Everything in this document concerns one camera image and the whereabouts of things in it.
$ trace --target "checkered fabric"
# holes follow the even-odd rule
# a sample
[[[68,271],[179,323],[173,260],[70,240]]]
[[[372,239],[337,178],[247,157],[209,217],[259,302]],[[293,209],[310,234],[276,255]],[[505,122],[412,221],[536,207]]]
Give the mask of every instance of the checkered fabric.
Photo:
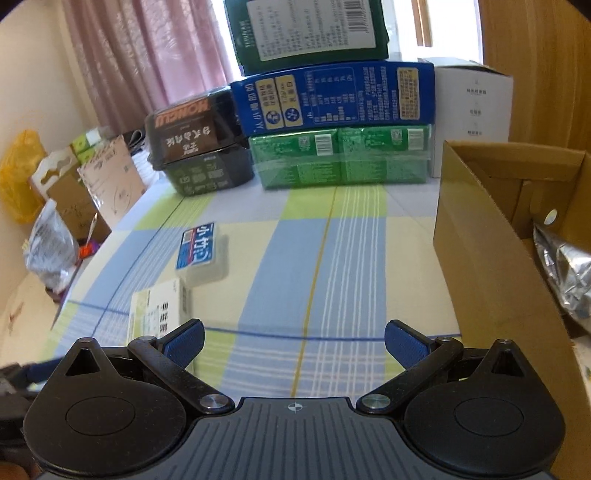
[[[191,292],[205,348],[188,370],[234,400],[350,396],[402,370],[384,348],[398,318],[457,335],[433,251],[439,184],[265,191],[255,179],[183,198],[166,180],[120,222],[70,290],[43,358],[83,336],[125,343],[133,292],[174,277],[182,232],[216,222],[228,275]]]

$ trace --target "yellow plastic bag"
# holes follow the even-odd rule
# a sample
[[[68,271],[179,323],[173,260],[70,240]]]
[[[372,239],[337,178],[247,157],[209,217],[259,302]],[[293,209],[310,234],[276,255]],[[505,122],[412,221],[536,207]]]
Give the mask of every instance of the yellow plastic bag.
[[[34,130],[18,134],[0,160],[0,199],[18,223],[30,223],[43,207],[43,198],[29,184],[47,152]]]

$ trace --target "yellow stripe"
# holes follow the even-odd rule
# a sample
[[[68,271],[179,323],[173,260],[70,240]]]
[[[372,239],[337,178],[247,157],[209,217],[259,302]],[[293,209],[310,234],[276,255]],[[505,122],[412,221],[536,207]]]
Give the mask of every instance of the yellow stripe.
[[[335,207],[336,190],[333,193],[333,200],[330,204],[329,216],[326,219],[326,225],[324,226],[324,234],[322,235],[322,241],[320,243],[320,251],[318,252],[318,259],[316,260],[316,269],[314,270],[314,278],[312,279],[312,286],[310,287],[310,297],[308,298],[308,306],[306,307],[306,318],[304,318],[304,329],[302,336],[308,337],[308,325],[310,324],[310,312],[312,310],[312,302],[314,300],[314,291],[316,290],[316,281],[318,280],[318,272],[320,271],[320,263],[322,262],[322,254],[324,253],[324,245],[326,244],[326,237],[329,233],[330,219],[332,218],[333,208]],[[306,340],[301,341],[300,354],[297,359],[297,366],[295,368],[294,382],[291,386],[291,396],[295,397],[297,392],[297,384],[300,382],[300,371],[301,364],[304,361],[304,351],[306,350]]]

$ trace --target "green tissue pack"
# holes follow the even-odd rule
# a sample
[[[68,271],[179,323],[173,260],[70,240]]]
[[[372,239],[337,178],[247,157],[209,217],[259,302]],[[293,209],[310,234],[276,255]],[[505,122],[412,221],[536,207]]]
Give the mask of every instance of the green tissue pack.
[[[429,137],[429,126],[340,128],[342,182],[426,182]]]
[[[341,183],[338,130],[319,129],[249,139],[266,189]]]
[[[388,57],[381,0],[225,0],[245,76]]]

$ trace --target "pink curtain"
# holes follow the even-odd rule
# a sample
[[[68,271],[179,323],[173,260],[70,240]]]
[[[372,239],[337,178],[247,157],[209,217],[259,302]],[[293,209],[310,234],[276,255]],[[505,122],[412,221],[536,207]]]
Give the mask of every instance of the pink curtain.
[[[116,133],[233,78],[211,1],[64,0],[97,116]]]

